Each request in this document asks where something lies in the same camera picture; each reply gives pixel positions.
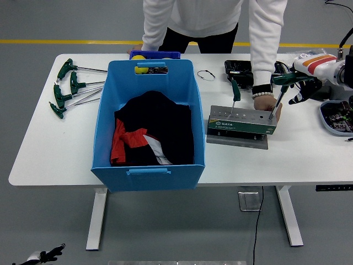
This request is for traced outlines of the person's left hand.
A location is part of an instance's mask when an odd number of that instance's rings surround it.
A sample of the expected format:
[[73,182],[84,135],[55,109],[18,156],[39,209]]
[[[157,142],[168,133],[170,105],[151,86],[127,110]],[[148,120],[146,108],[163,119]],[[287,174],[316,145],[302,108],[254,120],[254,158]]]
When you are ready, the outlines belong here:
[[272,111],[277,103],[277,99],[271,95],[263,95],[254,98],[254,109]]

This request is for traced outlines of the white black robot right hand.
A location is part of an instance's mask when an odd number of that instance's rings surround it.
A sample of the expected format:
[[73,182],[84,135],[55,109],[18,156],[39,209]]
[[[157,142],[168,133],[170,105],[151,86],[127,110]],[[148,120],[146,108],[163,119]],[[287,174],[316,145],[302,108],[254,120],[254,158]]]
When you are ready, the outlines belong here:
[[300,90],[289,100],[289,104],[302,103],[321,89],[326,81],[334,85],[344,84],[345,61],[331,54],[317,54],[294,60],[288,73],[272,78],[273,83],[282,87],[281,94],[288,87],[299,83]]

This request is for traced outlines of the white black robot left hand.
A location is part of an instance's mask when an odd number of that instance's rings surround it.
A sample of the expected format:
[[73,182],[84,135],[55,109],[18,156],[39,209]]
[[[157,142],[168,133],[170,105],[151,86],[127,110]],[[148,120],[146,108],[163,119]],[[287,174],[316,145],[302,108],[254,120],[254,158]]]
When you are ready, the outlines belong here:
[[57,260],[57,256],[62,255],[62,251],[66,244],[63,243],[51,251],[35,251],[33,252],[24,264],[43,264],[46,262],[54,262]]

